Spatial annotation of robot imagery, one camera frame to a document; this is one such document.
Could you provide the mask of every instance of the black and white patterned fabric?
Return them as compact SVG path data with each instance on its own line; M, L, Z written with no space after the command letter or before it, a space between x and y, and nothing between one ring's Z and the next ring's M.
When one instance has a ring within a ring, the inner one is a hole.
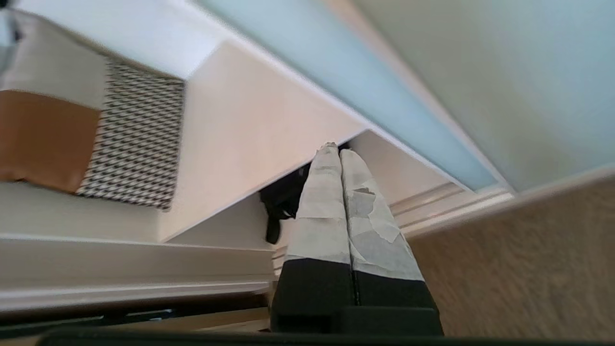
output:
M77 195L170 209L184 84L108 58L104 107Z

